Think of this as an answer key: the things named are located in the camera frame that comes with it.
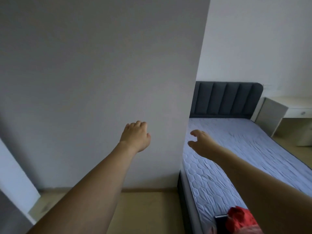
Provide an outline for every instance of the dark gray headboard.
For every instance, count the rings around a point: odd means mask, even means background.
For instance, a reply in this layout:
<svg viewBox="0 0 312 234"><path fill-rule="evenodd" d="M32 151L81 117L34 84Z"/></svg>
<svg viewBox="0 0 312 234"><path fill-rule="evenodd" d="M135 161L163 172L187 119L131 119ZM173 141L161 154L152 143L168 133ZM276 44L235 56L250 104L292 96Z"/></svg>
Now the dark gray headboard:
<svg viewBox="0 0 312 234"><path fill-rule="evenodd" d="M197 81L190 118L250 119L262 91L259 83Z"/></svg>

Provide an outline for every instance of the person's left hand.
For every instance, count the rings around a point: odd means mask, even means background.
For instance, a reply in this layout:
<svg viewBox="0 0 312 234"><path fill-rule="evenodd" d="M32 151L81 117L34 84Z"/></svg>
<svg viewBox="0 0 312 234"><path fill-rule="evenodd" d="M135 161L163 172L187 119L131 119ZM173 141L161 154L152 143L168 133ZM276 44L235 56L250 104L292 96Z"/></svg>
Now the person's left hand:
<svg viewBox="0 0 312 234"><path fill-rule="evenodd" d="M127 124L120 138L120 143L129 145L137 153L146 149L150 142L151 135L147 133L147 123L140 121Z"/></svg>

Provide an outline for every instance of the white desk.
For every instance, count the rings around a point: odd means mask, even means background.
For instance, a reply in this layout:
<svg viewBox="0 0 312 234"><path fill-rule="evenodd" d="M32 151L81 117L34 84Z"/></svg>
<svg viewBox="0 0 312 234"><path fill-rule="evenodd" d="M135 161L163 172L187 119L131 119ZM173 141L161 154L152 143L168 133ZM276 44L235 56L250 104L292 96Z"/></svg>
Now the white desk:
<svg viewBox="0 0 312 234"><path fill-rule="evenodd" d="M265 98L255 123L272 137L283 118L312 118L312 97Z"/></svg>

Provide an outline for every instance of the person's left arm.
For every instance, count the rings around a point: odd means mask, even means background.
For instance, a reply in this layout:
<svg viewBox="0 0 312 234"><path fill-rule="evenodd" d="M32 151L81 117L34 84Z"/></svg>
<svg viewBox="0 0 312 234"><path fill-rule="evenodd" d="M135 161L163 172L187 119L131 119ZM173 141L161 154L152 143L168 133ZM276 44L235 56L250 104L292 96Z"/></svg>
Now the person's left arm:
<svg viewBox="0 0 312 234"><path fill-rule="evenodd" d="M127 124L115 149L27 234L106 233L131 161L150 141L146 122Z"/></svg>

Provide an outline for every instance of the bed frame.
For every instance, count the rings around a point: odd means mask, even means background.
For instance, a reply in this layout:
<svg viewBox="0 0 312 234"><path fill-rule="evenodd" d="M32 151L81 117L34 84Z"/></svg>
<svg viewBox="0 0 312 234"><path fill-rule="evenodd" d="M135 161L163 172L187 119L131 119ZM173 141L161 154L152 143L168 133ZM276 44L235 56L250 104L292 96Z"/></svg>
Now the bed frame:
<svg viewBox="0 0 312 234"><path fill-rule="evenodd" d="M259 83L197 81L190 118L250 119L263 91ZM181 174L177 184L186 234L193 234Z"/></svg>

